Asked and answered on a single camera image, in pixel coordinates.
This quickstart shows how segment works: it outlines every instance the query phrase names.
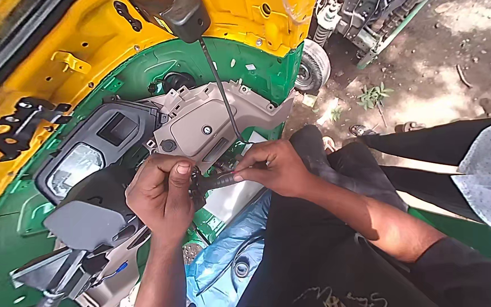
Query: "yellow body panel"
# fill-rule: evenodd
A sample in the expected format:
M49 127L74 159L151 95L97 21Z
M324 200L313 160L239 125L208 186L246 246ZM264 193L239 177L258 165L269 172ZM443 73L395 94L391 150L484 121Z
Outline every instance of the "yellow body panel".
M205 1L212 19L205 35L236 40L283 57L307 36L314 2ZM144 21L129 3L126 4L132 16L142 22L140 32L132 30L127 20L116 13L113 0L75 2L59 24L0 87L0 117L12 114L16 102L28 96L46 99L53 104L69 103L74 107L126 59L174 38ZM90 68L79 69L77 63L87 63ZM40 125L30 143L30 150L15 160L0 162L0 195L50 135L44 129L48 126L51 126L49 122Z

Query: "tire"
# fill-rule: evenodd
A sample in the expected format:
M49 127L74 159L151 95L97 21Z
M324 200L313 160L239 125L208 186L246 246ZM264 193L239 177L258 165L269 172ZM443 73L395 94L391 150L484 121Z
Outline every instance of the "tire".
M313 40L304 39L301 64L295 88L307 94L317 94L331 74L331 63L327 53Z

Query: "sandal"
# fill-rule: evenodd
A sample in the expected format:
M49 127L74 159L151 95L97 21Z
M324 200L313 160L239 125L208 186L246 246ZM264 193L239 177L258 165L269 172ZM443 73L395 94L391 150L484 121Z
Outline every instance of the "sandal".
M335 152L336 148L334 145L334 140L330 136L323 137L323 150L330 150L331 152Z
M367 136L370 134L378 134L372 129L366 128L364 125L353 125L349 128L351 134L354 136Z

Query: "forearm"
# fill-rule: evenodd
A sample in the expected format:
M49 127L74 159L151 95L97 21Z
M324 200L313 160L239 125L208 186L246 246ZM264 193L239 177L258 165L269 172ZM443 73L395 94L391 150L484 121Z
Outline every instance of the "forearm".
M185 306L185 296L181 245L152 244L135 306Z
M310 180L301 198L333 213L374 245L395 258L412 262L445 235L386 203L324 181Z

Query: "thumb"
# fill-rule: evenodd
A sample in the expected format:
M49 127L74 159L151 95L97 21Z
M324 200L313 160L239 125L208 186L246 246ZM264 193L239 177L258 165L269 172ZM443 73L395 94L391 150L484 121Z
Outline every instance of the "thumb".
M174 206L189 204L189 185L192 166L187 161L180 161L168 176L168 200Z
M246 169L242 169L241 171L237 171L234 175L234 180L235 181L251 180L266 186L270 182L271 177L272 174L270 173L270 171L266 169L249 167Z

